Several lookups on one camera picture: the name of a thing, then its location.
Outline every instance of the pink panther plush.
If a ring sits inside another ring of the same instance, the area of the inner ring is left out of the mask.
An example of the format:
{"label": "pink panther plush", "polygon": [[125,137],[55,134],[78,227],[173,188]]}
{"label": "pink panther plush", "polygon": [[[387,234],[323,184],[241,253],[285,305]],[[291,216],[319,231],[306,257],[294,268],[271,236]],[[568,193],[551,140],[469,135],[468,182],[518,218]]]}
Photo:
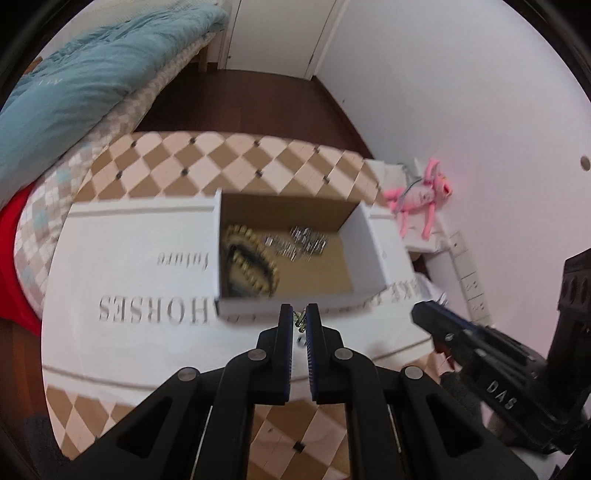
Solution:
{"label": "pink panther plush", "polygon": [[445,175],[439,172],[439,160],[429,160],[425,176],[407,188],[392,189],[384,192],[390,211],[394,215],[402,213],[400,235],[404,238],[408,232],[408,213],[427,205],[427,221],[423,229],[423,239],[431,238],[431,228],[435,221],[435,208],[440,206],[452,194]]}

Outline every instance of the teal comforter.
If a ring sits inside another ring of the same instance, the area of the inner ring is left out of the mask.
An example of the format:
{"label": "teal comforter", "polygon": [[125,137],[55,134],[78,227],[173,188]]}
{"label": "teal comforter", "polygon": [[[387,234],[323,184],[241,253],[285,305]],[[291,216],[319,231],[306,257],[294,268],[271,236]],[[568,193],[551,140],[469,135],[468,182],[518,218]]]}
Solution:
{"label": "teal comforter", "polygon": [[155,11],[101,27],[43,60],[0,112],[0,208],[179,52],[222,30],[227,17],[211,4]]}

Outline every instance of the dark brown floor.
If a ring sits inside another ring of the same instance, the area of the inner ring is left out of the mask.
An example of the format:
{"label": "dark brown floor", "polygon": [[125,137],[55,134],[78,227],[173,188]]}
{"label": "dark brown floor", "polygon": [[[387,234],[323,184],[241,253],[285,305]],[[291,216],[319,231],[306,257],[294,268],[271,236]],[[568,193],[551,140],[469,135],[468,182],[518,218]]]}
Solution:
{"label": "dark brown floor", "polygon": [[275,135],[364,155],[364,145],[316,82],[237,70],[200,74],[196,64],[160,93],[137,130]]}
{"label": "dark brown floor", "polygon": [[41,375],[41,338],[0,319],[0,417],[26,455],[22,425],[35,413],[47,413]]}

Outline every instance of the door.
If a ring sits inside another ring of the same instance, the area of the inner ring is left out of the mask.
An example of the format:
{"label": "door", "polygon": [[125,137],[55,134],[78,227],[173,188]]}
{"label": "door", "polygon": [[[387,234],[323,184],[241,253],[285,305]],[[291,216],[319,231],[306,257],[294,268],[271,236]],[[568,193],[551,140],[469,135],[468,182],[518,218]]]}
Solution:
{"label": "door", "polygon": [[235,1],[226,68],[303,78],[335,0]]}

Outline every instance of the open cardboard box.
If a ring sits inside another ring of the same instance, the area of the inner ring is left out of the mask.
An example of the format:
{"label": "open cardboard box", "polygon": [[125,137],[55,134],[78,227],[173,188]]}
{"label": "open cardboard box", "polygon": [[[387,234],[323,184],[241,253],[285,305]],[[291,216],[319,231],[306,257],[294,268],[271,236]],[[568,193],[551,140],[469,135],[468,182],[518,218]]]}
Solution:
{"label": "open cardboard box", "polygon": [[[279,314],[283,303],[290,303],[296,310],[309,303],[317,303],[320,309],[356,307],[390,284],[382,248],[363,202],[218,191],[214,214],[219,220],[215,275],[218,315]],[[325,235],[328,244],[321,255],[313,255],[309,261],[291,261],[268,248],[279,269],[275,294],[228,297],[220,272],[224,261],[220,242],[230,225],[245,225],[261,239],[273,233],[290,241],[293,227],[309,227]]]}

